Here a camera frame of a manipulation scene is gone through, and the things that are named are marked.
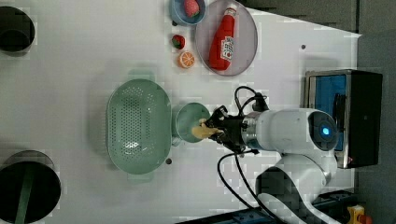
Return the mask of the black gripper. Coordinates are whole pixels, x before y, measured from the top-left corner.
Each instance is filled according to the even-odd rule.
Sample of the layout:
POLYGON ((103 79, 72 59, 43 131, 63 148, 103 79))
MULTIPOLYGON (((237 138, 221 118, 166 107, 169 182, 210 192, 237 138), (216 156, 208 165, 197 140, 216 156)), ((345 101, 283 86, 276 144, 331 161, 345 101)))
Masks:
POLYGON ((221 133, 212 134, 209 139, 233 152, 241 153, 246 147, 241 134, 243 120, 241 116, 229 116, 224 105, 216 108, 205 121, 205 125, 208 128, 217 128, 221 133))

